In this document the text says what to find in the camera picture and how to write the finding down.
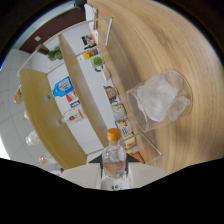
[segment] product box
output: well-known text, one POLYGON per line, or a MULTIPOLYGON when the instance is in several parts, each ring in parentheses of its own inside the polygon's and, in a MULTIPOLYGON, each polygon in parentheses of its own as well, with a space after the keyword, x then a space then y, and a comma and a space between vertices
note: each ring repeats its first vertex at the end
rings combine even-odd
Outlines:
POLYGON ((121 130, 122 138, 126 135, 129 135, 133 132, 132 126, 130 121, 126 118, 123 120, 118 120, 114 122, 116 127, 121 130))
POLYGON ((73 108, 73 107, 76 107, 76 106, 78 106, 78 105, 80 105, 80 101, 79 101, 79 100, 77 100, 77 101, 71 103, 71 104, 70 104, 70 107, 73 108))

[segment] shelf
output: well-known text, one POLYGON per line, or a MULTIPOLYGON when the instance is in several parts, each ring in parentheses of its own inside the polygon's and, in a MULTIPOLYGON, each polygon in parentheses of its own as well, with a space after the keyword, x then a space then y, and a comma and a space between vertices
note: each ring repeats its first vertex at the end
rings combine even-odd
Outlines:
POLYGON ((86 164, 87 155, 68 126, 56 126, 62 115, 55 100, 44 99, 51 92, 47 74, 23 68, 20 81, 29 119, 48 152, 64 169, 86 164))
POLYGON ((107 127, 97 105, 95 104, 92 93, 82 73, 78 59, 63 35, 59 36, 59 41, 64 62, 74 89, 79 96, 79 101, 101 144, 106 147, 108 144, 107 127))

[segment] snack package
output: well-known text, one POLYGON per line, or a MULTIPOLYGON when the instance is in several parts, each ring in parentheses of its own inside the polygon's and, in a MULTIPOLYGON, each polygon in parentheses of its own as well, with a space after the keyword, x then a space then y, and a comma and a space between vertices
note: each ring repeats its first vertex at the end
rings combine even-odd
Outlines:
POLYGON ((118 120, 114 122, 116 127, 121 130, 121 137, 129 135, 133 132, 130 121, 126 118, 123 120, 118 120))

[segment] white wall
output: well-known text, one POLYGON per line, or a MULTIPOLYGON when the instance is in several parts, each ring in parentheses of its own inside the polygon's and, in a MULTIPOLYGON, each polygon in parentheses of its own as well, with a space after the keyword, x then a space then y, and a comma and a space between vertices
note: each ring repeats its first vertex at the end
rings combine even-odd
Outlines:
POLYGON ((36 31, 38 30, 42 25, 44 25, 46 22, 50 21, 54 17, 68 11, 74 8, 74 1, 69 1, 65 4, 62 4, 48 13, 41 16, 38 20, 36 20, 31 26, 29 26, 25 32, 18 38, 18 40, 14 44, 15 49, 19 49, 24 42, 36 31))
POLYGON ((28 146, 26 137, 34 130, 29 120, 23 120, 25 111, 24 102, 17 105, 13 101, 14 94, 20 85, 17 71, 27 60, 30 54, 12 49, 6 57, 0 72, 0 137, 11 160, 34 165, 46 171, 57 167, 54 165, 43 165, 38 157, 47 153, 43 144, 28 146))

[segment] bottle label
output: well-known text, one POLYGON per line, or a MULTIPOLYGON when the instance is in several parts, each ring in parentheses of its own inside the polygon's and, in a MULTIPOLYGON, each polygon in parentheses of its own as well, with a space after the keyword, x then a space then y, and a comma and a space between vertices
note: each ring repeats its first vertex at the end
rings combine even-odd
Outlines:
POLYGON ((69 82, 69 79, 66 78, 66 79, 62 80, 58 87, 61 91, 66 91, 67 89, 71 88, 71 84, 69 82))
POLYGON ((75 114, 73 114, 72 116, 69 117, 69 121, 77 122, 84 118, 85 118, 85 116, 82 114, 82 111, 80 109, 78 109, 75 114))

